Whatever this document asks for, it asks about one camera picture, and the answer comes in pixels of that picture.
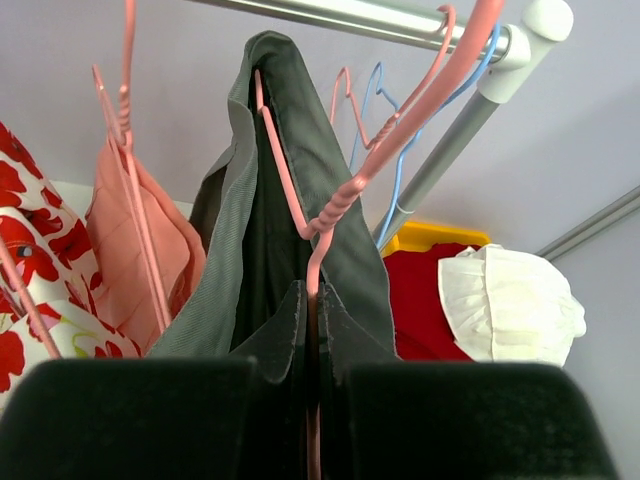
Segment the white pleated skirt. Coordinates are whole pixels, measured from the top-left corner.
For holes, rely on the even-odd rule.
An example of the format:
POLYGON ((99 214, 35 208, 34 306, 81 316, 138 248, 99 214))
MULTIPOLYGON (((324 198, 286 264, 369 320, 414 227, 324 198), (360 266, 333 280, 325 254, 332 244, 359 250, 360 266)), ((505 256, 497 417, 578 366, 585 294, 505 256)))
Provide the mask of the white pleated skirt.
POLYGON ((454 343, 475 361, 563 367, 586 334, 569 281, 533 254, 468 247, 438 261, 438 293, 454 343))

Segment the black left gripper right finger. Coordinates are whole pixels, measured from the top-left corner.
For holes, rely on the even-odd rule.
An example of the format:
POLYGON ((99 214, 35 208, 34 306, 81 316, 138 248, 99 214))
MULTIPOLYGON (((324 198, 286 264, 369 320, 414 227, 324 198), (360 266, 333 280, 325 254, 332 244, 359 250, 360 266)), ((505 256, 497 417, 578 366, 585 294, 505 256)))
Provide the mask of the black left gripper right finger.
POLYGON ((581 390, 534 363, 405 362, 319 294, 328 479, 614 479, 581 390))

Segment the pink hanger of grey skirt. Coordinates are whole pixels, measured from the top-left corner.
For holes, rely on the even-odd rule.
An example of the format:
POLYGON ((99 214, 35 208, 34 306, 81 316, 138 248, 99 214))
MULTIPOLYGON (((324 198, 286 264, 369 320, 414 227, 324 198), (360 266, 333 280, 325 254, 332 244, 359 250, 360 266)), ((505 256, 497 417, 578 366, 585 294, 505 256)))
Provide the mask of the pink hanger of grey skirt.
POLYGON ((276 167, 287 204, 300 237, 318 237, 306 274, 307 322, 306 358, 306 470, 309 479, 320 479, 321 472, 321 414, 319 395, 318 291, 321 264, 329 251, 334 227, 365 190, 368 183, 385 166, 392 155, 403 147, 425 121, 435 113, 459 84, 482 53, 500 17, 504 3, 500 0, 481 0, 475 3, 464 33, 450 59, 441 64, 438 54, 426 75, 407 98, 399 112, 392 115, 369 145, 371 150, 358 173, 340 186, 317 217, 305 219, 298 201, 289 167, 284 157, 278 133, 269 107, 264 104, 263 83, 259 72, 254 73, 256 107, 264 120, 276 167))

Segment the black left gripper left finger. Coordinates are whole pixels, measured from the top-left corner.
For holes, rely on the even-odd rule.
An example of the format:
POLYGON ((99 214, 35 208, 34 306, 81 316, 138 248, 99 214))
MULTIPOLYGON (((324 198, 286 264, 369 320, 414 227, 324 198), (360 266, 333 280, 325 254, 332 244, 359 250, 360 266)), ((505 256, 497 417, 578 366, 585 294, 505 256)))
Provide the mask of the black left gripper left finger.
POLYGON ((55 360, 1 419, 5 479, 303 479, 307 295, 214 359, 55 360))

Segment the grey skirt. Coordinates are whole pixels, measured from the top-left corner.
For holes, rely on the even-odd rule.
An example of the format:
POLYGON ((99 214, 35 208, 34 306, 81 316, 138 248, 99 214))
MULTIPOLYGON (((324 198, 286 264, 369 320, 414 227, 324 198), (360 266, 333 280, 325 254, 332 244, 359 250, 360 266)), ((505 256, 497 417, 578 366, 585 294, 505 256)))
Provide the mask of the grey skirt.
POLYGON ((270 110, 306 219, 351 177, 294 41, 274 31, 250 38, 227 100, 230 146, 205 176, 191 214, 206 247, 204 271, 151 348, 154 357, 227 354, 306 276, 316 242, 296 229, 258 101, 270 110))

